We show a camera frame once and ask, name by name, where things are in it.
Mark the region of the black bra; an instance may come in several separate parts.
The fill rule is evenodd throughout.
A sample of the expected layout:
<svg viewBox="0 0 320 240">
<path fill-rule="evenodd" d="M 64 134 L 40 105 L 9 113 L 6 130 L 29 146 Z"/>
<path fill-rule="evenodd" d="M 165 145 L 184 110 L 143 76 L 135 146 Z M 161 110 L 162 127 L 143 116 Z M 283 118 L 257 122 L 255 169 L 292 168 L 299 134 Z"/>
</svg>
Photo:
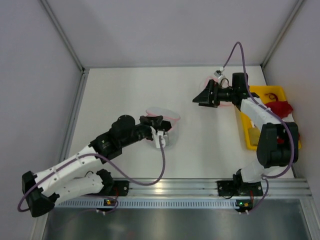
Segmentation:
<svg viewBox="0 0 320 240">
<path fill-rule="evenodd" d="M 160 124 L 159 129 L 164 132 L 168 132 L 172 129 L 172 124 L 170 121 L 163 120 Z"/>
</svg>

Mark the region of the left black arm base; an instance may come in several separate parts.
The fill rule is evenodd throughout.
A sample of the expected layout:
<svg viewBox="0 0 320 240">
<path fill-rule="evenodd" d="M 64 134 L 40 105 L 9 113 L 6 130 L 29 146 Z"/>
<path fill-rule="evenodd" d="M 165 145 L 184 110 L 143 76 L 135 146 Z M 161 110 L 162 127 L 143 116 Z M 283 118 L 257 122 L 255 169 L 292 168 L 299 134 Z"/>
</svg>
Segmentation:
<svg viewBox="0 0 320 240">
<path fill-rule="evenodd" d="M 130 182 L 127 180 L 114 180 L 113 185 L 108 185 L 101 194 L 108 197 L 125 197 L 129 193 Z"/>
</svg>

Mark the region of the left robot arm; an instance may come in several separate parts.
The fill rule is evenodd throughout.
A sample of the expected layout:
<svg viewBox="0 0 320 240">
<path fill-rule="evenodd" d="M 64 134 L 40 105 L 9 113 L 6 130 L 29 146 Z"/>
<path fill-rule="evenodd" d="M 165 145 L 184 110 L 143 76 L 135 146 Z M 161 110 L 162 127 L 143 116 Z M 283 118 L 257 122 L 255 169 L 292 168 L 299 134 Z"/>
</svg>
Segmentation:
<svg viewBox="0 0 320 240">
<path fill-rule="evenodd" d="M 23 197 L 18 203 L 20 213 L 30 212 L 34 218 L 41 217 L 58 204 L 90 194 L 108 195 L 114 180 L 103 165 L 108 163 L 130 182 L 130 178 L 112 160 L 123 153 L 123 148 L 144 139 L 155 142 L 163 151 L 165 147 L 164 117 L 141 116 L 139 123 L 130 115 L 120 116 L 110 129 L 96 137 L 72 157 L 46 170 L 28 171 L 21 177 Z"/>
</svg>

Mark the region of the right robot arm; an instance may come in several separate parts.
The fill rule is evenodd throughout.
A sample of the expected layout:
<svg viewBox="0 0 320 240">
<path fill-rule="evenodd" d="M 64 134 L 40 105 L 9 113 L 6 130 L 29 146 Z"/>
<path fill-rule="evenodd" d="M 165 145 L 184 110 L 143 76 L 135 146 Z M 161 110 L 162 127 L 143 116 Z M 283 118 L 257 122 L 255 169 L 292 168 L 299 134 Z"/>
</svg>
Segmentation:
<svg viewBox="0 0 320 240">
<path fill-rule="evenodd" d="M 239 169 L 233 176 L 237 187 L 252 185 L 283 167 L 286 173 L 299 158 L 299 128 L 291 121 L 285 122 L 261 98 L 250 91 L 248 75 L 233 73 L 232 85 L 222 87 L 210 79 L 205 88 L 193 100 L 202 107 L 217 108 L 221 102 L 232 103 L 241 113 L 249 117 L 259 130 L 256 159 Z"/>
</svg>

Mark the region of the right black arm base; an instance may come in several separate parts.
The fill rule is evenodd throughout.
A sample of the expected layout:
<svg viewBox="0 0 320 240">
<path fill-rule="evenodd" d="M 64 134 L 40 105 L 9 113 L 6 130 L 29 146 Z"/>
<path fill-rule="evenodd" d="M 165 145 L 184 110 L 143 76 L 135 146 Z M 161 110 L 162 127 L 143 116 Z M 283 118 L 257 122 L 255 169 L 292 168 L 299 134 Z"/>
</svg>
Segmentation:
<svg viewBox="0 0 320 240">
<path fill-rule="evenodd" d="M 232 197 L 262 197 L 264 192 L 260 182 L 246 183 L 234 180 L 217 181 L 218 195 L 224 198 Z"/>
</svg>

